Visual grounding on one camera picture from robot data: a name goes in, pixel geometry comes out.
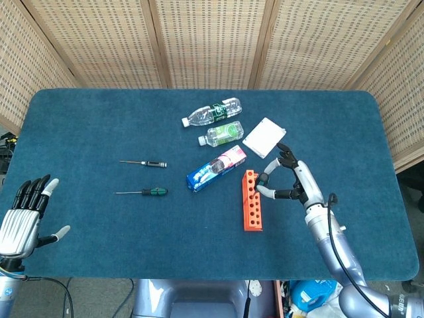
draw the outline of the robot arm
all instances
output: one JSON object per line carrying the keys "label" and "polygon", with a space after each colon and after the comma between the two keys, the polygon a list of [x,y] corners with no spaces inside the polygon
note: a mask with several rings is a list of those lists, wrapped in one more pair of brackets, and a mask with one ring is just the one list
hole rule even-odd
{"label": "robot arm", "polygon": [[[389,299],[387,295],[371,290],[367,286],[359,261],[343,234],[344,229],[340,227],[334,213],[329,209],[329,203],[325,203],[323,194],[309,168],[304,162],[297,160],[286,145],[278,143],[277,147],[281,150],[281,157],[272,161],[258,176],[255,188],[266,197],[298,199],[303,204],[306,211],[305,222],[313,235],[324,263],[334,279],[343,286],[339,296],[339,305],[343,313],[348,318],[424,317],[424,301],[422,299],[408,298],[404,295]],[[294,172],[293,189],[273,190],[268,188],[270,174],[280,166]],[[333,241],[330,238],[329,225]]]}

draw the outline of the bottle cap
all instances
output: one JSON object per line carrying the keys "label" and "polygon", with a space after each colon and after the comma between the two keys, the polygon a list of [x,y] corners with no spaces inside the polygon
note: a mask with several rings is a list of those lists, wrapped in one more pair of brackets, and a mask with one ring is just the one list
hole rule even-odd
{"label": "bottle cap", "polygon": [[184,127],[189,127],[190,126],[190,123],[188,122],[188,118],[187,117],[186,118],[183,118],[181,121],[183,122]]}
{"label": "bottle cap", "polygon": [[199,144],[201,146],[205,146],[206,145],[206,138],[205,138],[205,136],[200,136],[198,139],[199,139]]}

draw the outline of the green screwdriver handle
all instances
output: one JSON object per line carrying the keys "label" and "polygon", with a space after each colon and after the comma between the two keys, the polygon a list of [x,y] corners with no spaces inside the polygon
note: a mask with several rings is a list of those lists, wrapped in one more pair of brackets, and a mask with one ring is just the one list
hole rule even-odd
{"label": "green screwdriver handle", "polygon": [[168,194],[168,189],[162,187],[154,187],[152,189],[143,189],[141,191],[142,195],[166,195]]}

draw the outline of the green bottle label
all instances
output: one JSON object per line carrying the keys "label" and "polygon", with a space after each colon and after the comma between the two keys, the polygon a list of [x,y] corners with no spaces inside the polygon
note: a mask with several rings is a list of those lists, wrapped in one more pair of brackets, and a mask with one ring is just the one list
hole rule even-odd
{"label": "green bottle label", "polygon": [[236,140],[239,134],[234,123],[216,127],[215,132],[217,133],[217,144],[225,144]]}
{"label": "green bottle label", "polygon": [[211,105],[211,109],[214,121],[220,121],[221,119],[227,118],[227,108],[222,102]]}

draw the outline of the black cable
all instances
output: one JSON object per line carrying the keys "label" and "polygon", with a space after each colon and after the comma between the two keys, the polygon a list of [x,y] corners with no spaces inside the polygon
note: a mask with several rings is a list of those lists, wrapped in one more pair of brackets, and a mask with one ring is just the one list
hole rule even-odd
{"label": "black cable", "polygon": [[359,288],[358,284],[354,281],[353,277],[350,275],[349,271],[347,270],[347,268],[345,267],[345,265],[343,264],[343,261],[340,258],[339,253],[337,252],[336,249],[336,244],[334,243],[334,238],[333,238],[333,230],[331,228],[331,205],[337,203],[337,196],[335,195],[335,193],[330,193],[329,195],[329,201],[327,203],[327,218],[328,218],[328,226],[329,226],[329,236],[330,236],[330,242],[331,242],[331,247],[333,248],[333,252],[334,255],[337,258],[337,261],[339,262],[341,268],[343,269],[343,272],[346,274],[347,278],[350,280],[350,282],[352,283],[353,287],[355,287],[355,289],[358,291],[358,293],[383,317],[385,318],[390,318],[389,315],[387,315],[386,313],[384,313],[384,311],[382,311],[379,307],[377,307],[377,305],[375,303],[373,303],[371,301],[370,298],[368,298],[368,296],[362,291],[362,289]]}
{"label": "black cable", "polygon": [[55,280],[54,278],[49,278],[49,277],[28,277],[26,279],[26,281],[28,282],[35,282],[35,281],[39,281],[39,280],[47,280],[49,282],[54,282],[56,284],[58,284],[60,287],[62,287],[65,290],[65,293],[69,299],[69,307],[70,307],[70,312],[71,312],[71,318],[74,318],[74,304],[72,303],[72,297],[71,297],[71,293],[69,292],[68,288],[60,281]]}
{"label": "black cable", "polygon": [[[72,277],[69,277],[68,281],[66,282],[66,288],[69,290],[69,283],[71,282]],[[65,308],[66,308],[66,293],[64,295],[64,305],[62,309],[62,318],[65,318]]]}
{"label": "black cable", "polygon": [[133,290],[134,290],[134,286],[135,286],[135,284],[134,284],[134,281],[131,279],[131,278],[129,278],[129,280],[131,281],[131,290],[130,290],[130,292],[128,293],[128,295],[126,296],[126,298],[124,299],[124,301],[119,305],[119,307],[117,308],[117,310],[116,310],[116,312],[113,314],[113,316],[112,316],[112,318],[115,318],[116,317],[116,315],[118,314],[118,312],[122,309],[122,307],[125,305],[125,303],[128,301],[128,299],[130,298],[130,296],[131,296],[131,294],[133,293]]}
{"label": "black cable", "polygon": [[250,309],[249,291],[250,291],[250,280],[249,280],[249,283],[247,283],[247,298],[246,298],[246,303],[244,304],[243,318],[249,317],[249,309]]}

